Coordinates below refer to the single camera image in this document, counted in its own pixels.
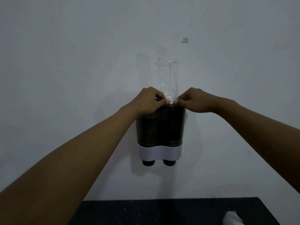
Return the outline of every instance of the white band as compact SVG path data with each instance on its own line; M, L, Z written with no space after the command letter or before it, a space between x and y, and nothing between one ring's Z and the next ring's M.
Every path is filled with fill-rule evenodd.
M155 146L142 147L137 144L137 155L141 160L169 160L176 161L181 157L182 144L178 147Z

